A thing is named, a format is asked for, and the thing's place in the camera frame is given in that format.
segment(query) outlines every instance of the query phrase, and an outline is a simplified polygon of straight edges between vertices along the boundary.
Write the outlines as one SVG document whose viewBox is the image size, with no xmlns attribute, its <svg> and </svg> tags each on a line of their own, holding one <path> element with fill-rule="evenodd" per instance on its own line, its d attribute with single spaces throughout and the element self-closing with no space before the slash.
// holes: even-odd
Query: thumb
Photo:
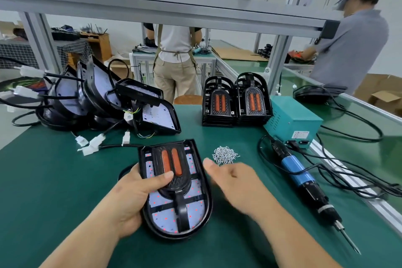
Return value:
<svg viewBox="0 0 402 268">
<path fill-rule="evenodd" d="M 219 187 L 222 189 L 228 179 L 224 170 L 221 169 L 218 164 L 216 164 L 209 158 L 204 159 L 203 165 L 208 175 L 210 175 L 211 178 L 216 182 L 216 184 L 218 184 Z"/>
<path fill-rule="evenodd" d="M 161 174 L 156 177 L 147 178 L 141 180 L 143 191 L 146 193 L 153 192 L 157 189 L 163 188 L 173 179 L 173 171 L 168 171 L 167 173 Z"/>
</svg>

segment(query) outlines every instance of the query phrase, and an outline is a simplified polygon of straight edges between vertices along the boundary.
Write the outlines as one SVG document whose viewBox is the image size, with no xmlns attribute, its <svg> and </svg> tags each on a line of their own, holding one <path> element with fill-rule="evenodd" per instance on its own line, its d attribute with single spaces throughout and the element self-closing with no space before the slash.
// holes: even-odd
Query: grid patterned cloth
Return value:
<svg viewBox="0 0 402 268">
<path fill-rule="evenodd" d="M 57 52 L 65 68 L 68 63 L 68 52 L 75 52 L 81 55 L 81 61 L 88 62 L 88 57 L 92 54 L 89 43 L 81 38 L 74 42 L 55 41 Z M 15 58 L 28 66 L 39 68 L 35 55 L 28 41 L 20 38 L 0 40 L 0 56 Z M 0 60 L 0 69 L 14 68 L 16 64 Z"/>
</svg>

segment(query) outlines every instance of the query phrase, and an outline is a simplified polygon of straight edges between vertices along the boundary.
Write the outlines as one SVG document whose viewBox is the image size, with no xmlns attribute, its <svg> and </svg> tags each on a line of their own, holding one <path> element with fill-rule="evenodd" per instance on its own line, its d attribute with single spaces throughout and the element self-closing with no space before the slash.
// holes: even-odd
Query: person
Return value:
<svg viewBox="0 0 402 268">
<path fill-rule="evenodd" d="M 318 52 L 310 78 L 347 87 L 352 95 L 388 41 L 389 28 L 374 6 L 379 0 L 346 0 L 344 19 L 333 39 L 318 39 L 302 52 L 310 60 Z"/>
<path fill-rule="evenodd" d="M 204 159 L 204 169 L 230 204 L 258 223 L 279 267 L 340 267 L 279 204 L 250 166 L 237 163 L 219 167 Z M 135 165 L 40 268 L 106 267 L 119 239 L 131 235 L 141 225 L 139 212 L 148 193 L 172 179 L 172 171 L 141 179 L 138 164 Z"/>
<path fill-rule="evenodd" d="M 144 27 L 150 40 L 157 38 L 153 79 L 164 99 L 173 103 L 175 91 L 177 96 L 195 94 L 197 63 L 191 49 L 202 40 L 201 28 L 152 23 Z"/>
</svg>

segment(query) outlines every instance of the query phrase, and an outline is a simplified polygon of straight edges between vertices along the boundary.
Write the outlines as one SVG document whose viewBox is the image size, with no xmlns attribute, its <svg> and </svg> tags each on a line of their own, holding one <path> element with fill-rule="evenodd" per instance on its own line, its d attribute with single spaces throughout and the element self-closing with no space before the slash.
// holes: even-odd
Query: gray shirt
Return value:
<svg viewBox="0 0 402 268">
<path fill-rule="evenodd" d="M 362 10 L 345 17 L 333 39 L 321 39 L 310 78 L 348 87 L 352 95 L 388 41 L 388 23 L 379 10 Z"/>
</svg>

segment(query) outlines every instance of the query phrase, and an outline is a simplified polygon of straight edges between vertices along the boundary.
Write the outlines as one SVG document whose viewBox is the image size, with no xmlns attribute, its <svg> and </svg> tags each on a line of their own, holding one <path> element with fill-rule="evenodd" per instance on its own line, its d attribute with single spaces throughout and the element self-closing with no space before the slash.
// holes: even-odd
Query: blue tool handle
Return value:
<svg viewBox="0 0 402 268">
<path fill-rule="evenodd" d="M 304 170 L 303 164 L 295 156 L 287 156 L 282 159 L 282 166 L 292 173 L 297 173 Z M 308 171 L 301 173 L 300 175 L 290 175 L 297 186 L 301 186 L 307 181 L 315 181 Z"/>
</svg>

